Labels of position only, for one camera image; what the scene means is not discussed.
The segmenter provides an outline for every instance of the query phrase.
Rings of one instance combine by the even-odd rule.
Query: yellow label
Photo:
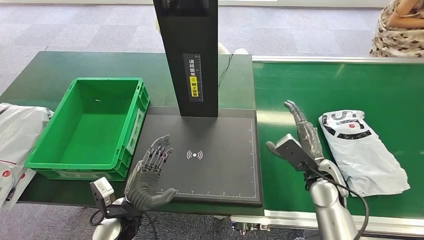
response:
[[[196,76],[190,76],[190,89],[191,96],[197,98],[199,96],[198,92],[198,78]]]

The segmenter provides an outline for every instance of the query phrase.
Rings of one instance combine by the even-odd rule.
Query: white plastic bag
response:
[[[45,107],[0,104],[0,206],[11,209],[35,171],[24,162],[53,112]]]
[[[408,190],[405,170],[364,117],[363,111],[340,110],[326,112],[318,118],[347,185],[362,197]]]

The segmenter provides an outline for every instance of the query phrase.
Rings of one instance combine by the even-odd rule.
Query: floor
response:
[[[365,57],[380,9],[220,7],[219,41],[262,56]],[[163,53],[150,5],[0,6],[0,94],[38,51]]]
[[[366,57],[380,9],[220,7],[219,41],[231,52],[262,56]],[[155,12],[145,5],[0,5],[0,94],[39,51],[163,53]],[[18,204],[0,214],[0,236],[85,240],[93,209]],[[159,239],[242,239],[229,220],[154,213]],[[273,229],[246,240],[293,240],[301,231]],[[137,239],[153,239],[147,226]]]

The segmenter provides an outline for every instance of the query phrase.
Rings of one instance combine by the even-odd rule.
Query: green storage bin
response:
[[[49,179],[124,181],[149,100],[141,78],[74,79],[25,167]]]

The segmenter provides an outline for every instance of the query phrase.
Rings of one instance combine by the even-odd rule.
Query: silver robotic arm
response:
[[[294,102],[286,101],[284,105],[293,114],[300,143],[291,134],[287,134],[276,144],[268,141],[268,149],[277,157],[288,161],[296,171],[304,172],[306,189],[315,208],[321,240],[360,239],[368,218],[365,218],[364,225],[358,232],[347,209],[347,197],[352,191],[347,188],[339,168],[324,158],[317,129],[306,120]]]
[[[170,136],[165,135],[152,143],[128,177],[124,197],[115,200],[114,190],[105,177],[90,183],[98,208],[90,218],[90,224],[96,226],[93,240],[132,240],[143,217],[150,219],[146,211],[167,204],[174,198],[177,193],[174,188],[156,194],[162,167],[173,151],[173,148],[167,149],[169,141]],[[97,213],[101,213],[102,218],[93,222]]]

